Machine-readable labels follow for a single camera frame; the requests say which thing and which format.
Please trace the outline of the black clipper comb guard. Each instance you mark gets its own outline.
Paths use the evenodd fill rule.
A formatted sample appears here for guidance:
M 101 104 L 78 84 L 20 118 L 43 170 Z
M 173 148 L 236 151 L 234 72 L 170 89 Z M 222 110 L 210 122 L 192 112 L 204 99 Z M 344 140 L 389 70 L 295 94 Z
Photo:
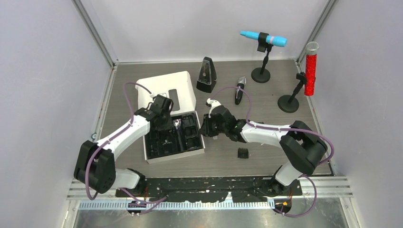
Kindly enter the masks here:
M 240 159 L 248 159 L 249 150 L 247 148 L 238 148 L 237 157 Z

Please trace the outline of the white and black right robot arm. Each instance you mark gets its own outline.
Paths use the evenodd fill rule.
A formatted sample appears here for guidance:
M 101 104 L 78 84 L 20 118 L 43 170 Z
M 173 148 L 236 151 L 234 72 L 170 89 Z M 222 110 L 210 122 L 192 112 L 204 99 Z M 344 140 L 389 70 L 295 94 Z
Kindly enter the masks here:
M 311 175 L 328 150 L 326 143 L 304 122 L 275 127 L 237 119 L 223 105 L 212 107 L 204 114 L 200 133 L 205 137 L 226 135 L 241 143 L 262 143 L 279 147 L 288 162 L 278 168 L 268 182 L 274 195 L 283 195 L 301 175 Z

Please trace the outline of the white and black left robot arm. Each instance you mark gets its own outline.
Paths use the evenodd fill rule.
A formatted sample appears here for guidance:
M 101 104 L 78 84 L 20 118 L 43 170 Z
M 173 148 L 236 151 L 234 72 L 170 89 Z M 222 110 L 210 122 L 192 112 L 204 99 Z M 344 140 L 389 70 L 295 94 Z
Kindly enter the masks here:
M 144 175 L 127 168 L 116 168 L 117 158 L 134 142 L 152 130 L 168 126 L 173 101 L 157 95 L 147 107 L 133 112 L 132 117 L 109 136 L 96 142 L 82 143 L 73 176 L 86 186 L 86 191 L 106 193 L 111 188 L 125 188 L 133 196 L 145 193 Z

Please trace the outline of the white box with black tray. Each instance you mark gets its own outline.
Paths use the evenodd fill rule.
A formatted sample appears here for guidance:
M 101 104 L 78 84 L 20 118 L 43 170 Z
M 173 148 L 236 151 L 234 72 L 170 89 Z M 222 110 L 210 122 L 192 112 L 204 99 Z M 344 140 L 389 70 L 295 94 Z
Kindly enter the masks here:
M 201 125 L 190 73 L 142 78 L 137 83 L 146 87 L 138 90 L 138 108 L 147 107 L 153 101 L 149 92 L 173 101 L 167 123 L 143 137 L 145 160 L 152 164 L 204 154 L 205 143 L 199 132 Z

